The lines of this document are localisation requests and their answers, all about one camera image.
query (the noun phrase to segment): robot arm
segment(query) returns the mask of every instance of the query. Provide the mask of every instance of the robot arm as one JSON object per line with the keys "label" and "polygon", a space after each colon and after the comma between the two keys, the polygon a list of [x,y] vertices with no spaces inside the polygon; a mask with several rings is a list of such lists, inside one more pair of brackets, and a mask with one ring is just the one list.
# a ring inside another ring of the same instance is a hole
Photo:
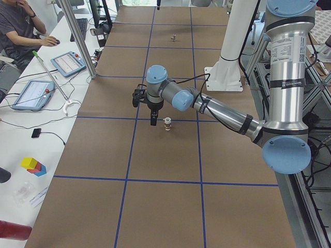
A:
{"label": "robot arm", "polygon": [[246,135],[262,147],[266,164],[279,173],[294,174],[310,163],[306,143],[308,127],[302,121],[305,86],[305,55],[308,32],[314,26],[317,0],[268,0],[266,33],[272,41],[269,120],[265,123],[236,111],[191,87],[168,78],[166,69],[155,65],[147,72],[147,90],[136,89],[133,105],[147,103],[151,125],[156,125],[163,100],[185,111],[192,107]]}

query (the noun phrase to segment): red bottle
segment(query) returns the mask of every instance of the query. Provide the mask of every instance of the red bottle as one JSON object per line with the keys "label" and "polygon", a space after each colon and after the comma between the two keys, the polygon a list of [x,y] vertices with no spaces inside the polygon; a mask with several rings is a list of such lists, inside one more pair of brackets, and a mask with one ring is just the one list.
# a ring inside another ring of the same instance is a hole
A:
{"label": "red bottle", "polygon": [[32,231],[32,227],[24,226],[7,221],[0,221],[0,238],[27,240]]}

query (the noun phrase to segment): yellow block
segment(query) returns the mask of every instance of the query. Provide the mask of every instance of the yellow block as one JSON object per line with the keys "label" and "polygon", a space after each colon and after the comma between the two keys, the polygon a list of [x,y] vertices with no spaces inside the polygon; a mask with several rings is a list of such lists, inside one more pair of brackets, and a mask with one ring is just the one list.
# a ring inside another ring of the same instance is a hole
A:
{"label": "yellow block", "polygon": [[21,166],[25,169],[34,169],[36,168],[38,161],[34,158],[24,158],[22,160]]}

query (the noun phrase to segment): person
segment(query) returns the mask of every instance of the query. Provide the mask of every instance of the person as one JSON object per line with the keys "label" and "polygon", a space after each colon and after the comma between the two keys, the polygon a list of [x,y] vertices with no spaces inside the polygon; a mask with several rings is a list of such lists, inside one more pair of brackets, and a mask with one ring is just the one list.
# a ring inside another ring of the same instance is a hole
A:
{"label": "person", "polygon": [[331,0],[319,0],[316,3],[316,10],[331,10]]}
{"label": "person", "polygon": [[53,36],[40,39],[34,28],[46,33],[44,23],[36,16],[26,0],[0,0],[0,44],[8,57],[23,71],[42,45],[57,45]]}

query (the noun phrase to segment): blue block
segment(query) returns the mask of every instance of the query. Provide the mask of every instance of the blue block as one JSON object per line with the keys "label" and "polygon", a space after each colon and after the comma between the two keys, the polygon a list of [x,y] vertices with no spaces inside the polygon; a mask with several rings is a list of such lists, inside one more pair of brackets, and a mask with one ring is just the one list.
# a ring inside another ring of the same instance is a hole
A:
{"label": "blue block", "polygon": [[41,165],[41,171],[34,173],[34,175],[36,175],[37,177],[40,177],[42,175],[46,174],[46,167],[44,165]]}

